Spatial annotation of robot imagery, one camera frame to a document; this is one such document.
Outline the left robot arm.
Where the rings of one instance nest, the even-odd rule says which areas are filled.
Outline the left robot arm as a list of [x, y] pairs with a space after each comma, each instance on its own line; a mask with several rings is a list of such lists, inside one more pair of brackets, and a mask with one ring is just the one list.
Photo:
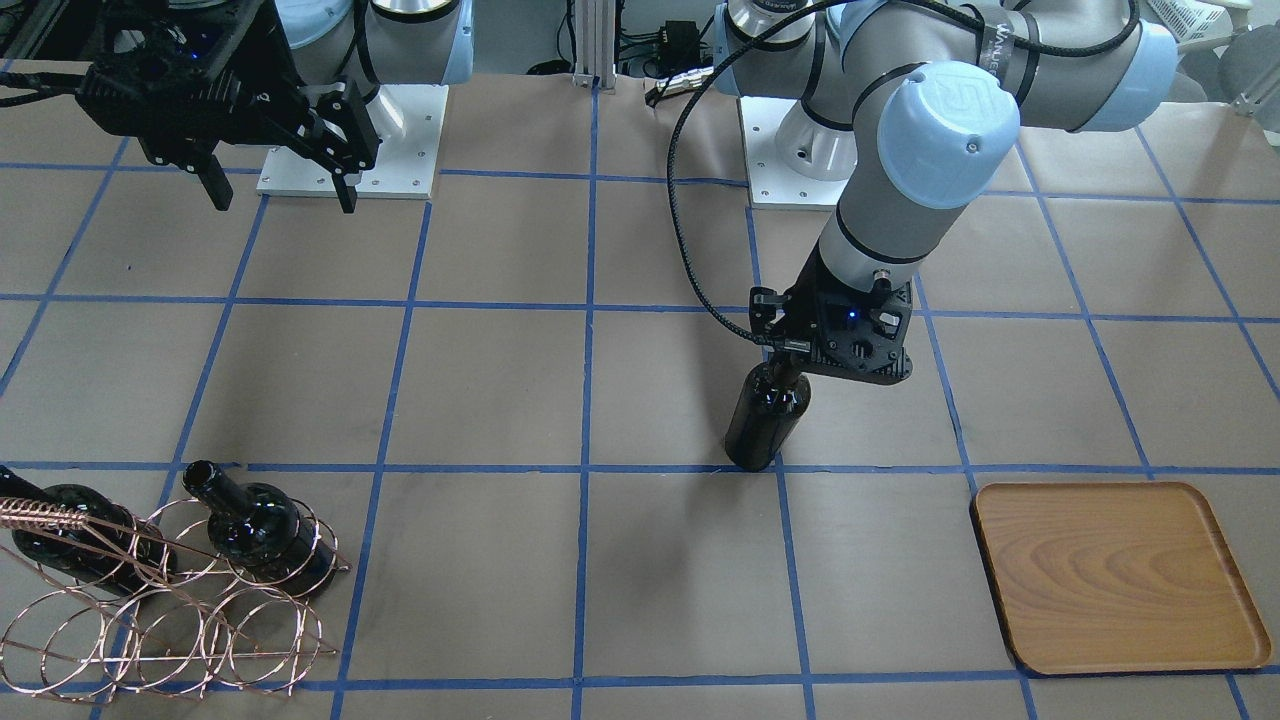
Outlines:
[[765, 377], [893, 384], [913, 275], [983, 193], [1023, 127], [1129, 129], [1166, 99], [1178, 45], [1133, 1], [727, 1], [723, 94], [796, 99], [850, 133], [856, 165], [795, 284], [756, 291]]

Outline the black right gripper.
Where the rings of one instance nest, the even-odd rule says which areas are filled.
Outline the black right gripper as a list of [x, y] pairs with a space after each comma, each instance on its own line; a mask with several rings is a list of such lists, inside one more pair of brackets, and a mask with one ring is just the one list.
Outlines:
[[[375, 168], [381, 138], [352, 82], [308, 85], [297, 72], [271, 1], [106, 1], [102, 45], [76, 91], [110, 135], [165, 143], [288, 145], [306, 138], [344, 214]], [[227, 211], [236, 196], [215, 155], [189, 173]]]

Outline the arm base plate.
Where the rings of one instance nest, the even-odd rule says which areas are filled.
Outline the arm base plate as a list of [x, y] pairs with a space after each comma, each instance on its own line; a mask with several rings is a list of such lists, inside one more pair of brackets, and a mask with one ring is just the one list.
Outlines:
[[741, 97], [739, 113], [751, 206], [833, 211], [858, 164], [854, 132], [817, 123], [799, 100]]
[[[380, 138], [376, 163], [353, 186], [358, 199], [433, 199], [438, 154], [451, 88], [383, 85], [367, 109]], [[289, 149], [273, 149], [256, 186], [278, 197], [334, 199], [332, 177]]]

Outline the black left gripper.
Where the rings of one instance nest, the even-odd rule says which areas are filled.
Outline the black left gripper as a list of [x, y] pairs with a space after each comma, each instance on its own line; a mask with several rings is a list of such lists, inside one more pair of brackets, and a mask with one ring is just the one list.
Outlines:
[[887, 279], [864, 292], [846, 286], [810, 252], [786, 293], [754, 286], [748, 302], [755, 345], [781, 346], [774, 364], [786, 382], [801, 373], [893, 386], [913, 373], [904, 343], [913, 286]]

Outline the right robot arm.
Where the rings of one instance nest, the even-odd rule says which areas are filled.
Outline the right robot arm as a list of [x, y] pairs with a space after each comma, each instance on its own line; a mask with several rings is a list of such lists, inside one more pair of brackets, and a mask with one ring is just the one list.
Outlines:
[[100, 20], [76, 101], [219, 210], [220, 145], [270, 150], [262, 193], [429, 199], [448, 88], [474, 70], [470, 1], [109, 1]]

